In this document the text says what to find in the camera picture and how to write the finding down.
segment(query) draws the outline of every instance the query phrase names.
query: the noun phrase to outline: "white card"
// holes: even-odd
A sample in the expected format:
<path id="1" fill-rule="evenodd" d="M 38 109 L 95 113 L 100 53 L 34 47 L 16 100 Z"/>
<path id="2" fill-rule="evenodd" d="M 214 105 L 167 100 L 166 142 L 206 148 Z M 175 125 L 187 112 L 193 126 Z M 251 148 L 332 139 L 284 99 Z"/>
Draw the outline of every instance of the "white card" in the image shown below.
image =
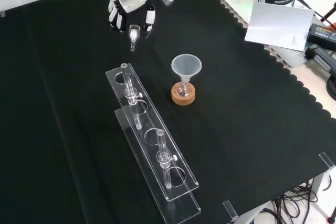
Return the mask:
<path id="1" fill-rule="evenodd" d="M 246 41 L 303 51 L 314 10 L 255 2 Z"/>

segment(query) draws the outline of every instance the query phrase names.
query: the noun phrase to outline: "black tablecloth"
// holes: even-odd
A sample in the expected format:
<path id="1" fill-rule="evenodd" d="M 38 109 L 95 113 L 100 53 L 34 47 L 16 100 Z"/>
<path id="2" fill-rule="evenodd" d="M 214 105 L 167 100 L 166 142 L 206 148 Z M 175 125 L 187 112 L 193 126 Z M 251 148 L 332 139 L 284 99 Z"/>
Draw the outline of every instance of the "black tablecloth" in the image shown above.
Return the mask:
<path id="1" fill-rule="evenodd" d="M 336 120 L 218 0 L 157 6 L 135 52 L 108 2 L 41 0 L 0 19 L 1 223 L 162 221 L 114 115 L 105 72 L 123 62 L 200 184 L 190 223 L 226 223 L 225 200 L 241 215 L 326 170 L 319 153 L 336 160 Z M 170 97 L 182 53 L 203 64 L 189 106 Z"/>

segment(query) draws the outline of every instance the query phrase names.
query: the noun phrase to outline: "cable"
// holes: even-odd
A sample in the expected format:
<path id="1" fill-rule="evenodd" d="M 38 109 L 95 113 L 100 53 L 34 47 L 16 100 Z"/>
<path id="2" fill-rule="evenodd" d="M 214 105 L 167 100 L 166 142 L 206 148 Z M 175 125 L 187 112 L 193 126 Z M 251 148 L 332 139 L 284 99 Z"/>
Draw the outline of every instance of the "cable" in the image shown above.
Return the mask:
<path id="1" fill-rule="evenodd" d="M 313 179 L 313 181 L 311 182 L 310 192 L 313 192 L 313 191 L 311 190 L 311 188 L 313 187 L 313 184 L 314 184 L 314 179 Z M 307 207 L 307 212 L 306 212 L 306 215 L 305 215 L 305 217 L 304 217 L 304 219 L 303 219 L 302 224 L 305 224 L 305 223 L 306 223 L 306 220 L 307 220 L 307 217 L 308 217 L 308 214 L 309 214 L 309 210 L 310 210 L 310 195 L 311 195 L 311 194 L 308 195 L 308 207 Z"/>
<path id="2" fill-rule="evenodd" d="M 336 100 L 336 78 L 330 76 L 327 80 L 327 92 L 332 99 Z"/>
<path id="3" fill-rule="evenodd" d="M 323 189 L 323 191 L 326 191 L 326 190 L 328 190 L 328 189 L 331 187 L 332 180 L 331 180 L 330 175 L 329 175 L 329 179 L 330 179 L 329 186 L 328 186 L 326 189 Z"/>

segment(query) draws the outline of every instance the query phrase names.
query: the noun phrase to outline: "clear acrylic test tube rack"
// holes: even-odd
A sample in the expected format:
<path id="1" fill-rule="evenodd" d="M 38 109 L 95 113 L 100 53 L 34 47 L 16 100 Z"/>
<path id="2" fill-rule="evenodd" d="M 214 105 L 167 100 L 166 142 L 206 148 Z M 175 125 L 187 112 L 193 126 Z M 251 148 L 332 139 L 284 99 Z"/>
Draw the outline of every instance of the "clear acrylic test tube rack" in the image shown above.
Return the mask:
<path id="1" fill-rule="evenodd" d="M 106 75 L 122 107 L 116 116 L 165 223 L 200 214 L 191 192 L 198 182 L 133 67 L 123 63 Z"/>

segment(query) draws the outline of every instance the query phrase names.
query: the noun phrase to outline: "white funnel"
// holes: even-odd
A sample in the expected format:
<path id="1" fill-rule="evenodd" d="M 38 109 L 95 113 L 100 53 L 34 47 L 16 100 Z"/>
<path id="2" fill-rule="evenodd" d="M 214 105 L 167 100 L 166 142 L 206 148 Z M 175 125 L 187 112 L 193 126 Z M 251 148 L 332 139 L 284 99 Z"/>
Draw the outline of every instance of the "white funnel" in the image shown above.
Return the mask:
<path id="1" fill-rule="evenodd" d="M 200 72 L 201 68 L 201 60 L 194 55 L 179 55 L 173 59 L 172 69 L 181 77 L 181 84 L 176 87 L 179 95 L 186 97 L 190 94 L 189 80 Z"/>

